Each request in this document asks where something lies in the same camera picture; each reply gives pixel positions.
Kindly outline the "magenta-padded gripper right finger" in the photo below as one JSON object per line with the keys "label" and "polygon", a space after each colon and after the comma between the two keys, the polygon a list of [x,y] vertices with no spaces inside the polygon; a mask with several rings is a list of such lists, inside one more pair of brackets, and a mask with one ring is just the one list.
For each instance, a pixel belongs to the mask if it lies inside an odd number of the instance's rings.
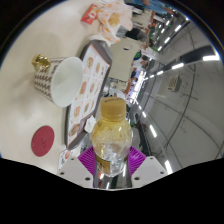
{"label": "magenta-padded gripper right finger", "polygon": [[130,148],[127,165],[130,188],[143,187],[168,175],[154,156],[146,156],[134,147]]}

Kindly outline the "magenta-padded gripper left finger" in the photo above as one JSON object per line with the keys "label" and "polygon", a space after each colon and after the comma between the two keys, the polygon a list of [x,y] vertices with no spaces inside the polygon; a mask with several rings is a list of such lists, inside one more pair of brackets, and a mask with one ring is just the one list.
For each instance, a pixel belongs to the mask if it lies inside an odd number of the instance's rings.
{"label": "magenta-padded gripper left finger", "polygon": [[58,176],[75,183],[84,188],[94,186],[94,175],[96,173],[96,160],[93,148],[90,147],[78,157],[69,151],[60,154],[58,165]]}

